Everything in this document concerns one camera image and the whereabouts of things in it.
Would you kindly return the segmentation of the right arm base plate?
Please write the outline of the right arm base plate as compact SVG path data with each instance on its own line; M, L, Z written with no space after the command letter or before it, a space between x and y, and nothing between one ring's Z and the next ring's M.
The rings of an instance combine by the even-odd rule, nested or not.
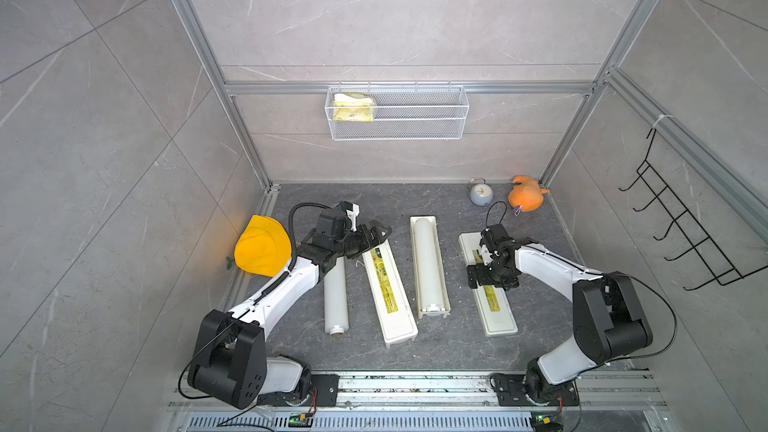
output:
M552 385L537 374L493 373L492 391L500 406L578 406L580 398L574 381Z

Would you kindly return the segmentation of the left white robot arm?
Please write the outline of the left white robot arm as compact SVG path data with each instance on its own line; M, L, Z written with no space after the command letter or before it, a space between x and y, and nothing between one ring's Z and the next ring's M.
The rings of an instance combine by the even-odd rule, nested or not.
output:
M268 282L227 311L202 319L192 357L180 375L197 399L217 399L245 410L264 399L302 402L312 391L311 368L287 356L271 357L266 341L280 319L318 285L339 259L356 259L386 242L391 228L361 223L357 204L313 203L319 216L302 239L294 225L253 216L235 246L243 271Z

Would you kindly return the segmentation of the white dispenser lid with label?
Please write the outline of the white dispenser lid with label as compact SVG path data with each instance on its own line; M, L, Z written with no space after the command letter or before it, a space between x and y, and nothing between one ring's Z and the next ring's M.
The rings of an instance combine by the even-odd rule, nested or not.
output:
M481 251L481 234L479 232L459 235L459 244L466 266L483 265L489 257ZM502 288L491 285L480 285L478 280L469 280L476 284L470 288L473 293L477 310L480 314L483 332L486 337L509 336L518 333L518 327L510 308L506 292Z

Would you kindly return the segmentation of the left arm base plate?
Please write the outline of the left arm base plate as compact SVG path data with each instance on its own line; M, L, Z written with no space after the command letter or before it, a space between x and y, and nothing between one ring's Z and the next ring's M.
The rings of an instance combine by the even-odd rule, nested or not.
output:
M284 407L334 407L336 405L340 376L337 374L315 374L299 380L296 388L290 392L261 394L258 405Z

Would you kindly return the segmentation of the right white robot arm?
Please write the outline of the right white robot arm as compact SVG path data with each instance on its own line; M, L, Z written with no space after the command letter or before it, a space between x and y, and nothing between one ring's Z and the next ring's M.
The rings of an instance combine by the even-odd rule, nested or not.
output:
M563 397L581 373L652 344L650 322L630 276L589 269L528 238L513 238L501 224L463 233L459 245L472 289L509 290L521 275L529 275L572 304L572 335L527 365L524 390L531 403L548 405Z

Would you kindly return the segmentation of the white dispenser base tray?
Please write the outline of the white dispenser base tray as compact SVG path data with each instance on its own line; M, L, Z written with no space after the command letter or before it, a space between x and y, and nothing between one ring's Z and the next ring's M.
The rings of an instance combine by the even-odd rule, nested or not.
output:
M412 216L410 235L417 315L447 318L451 311L434 216Z

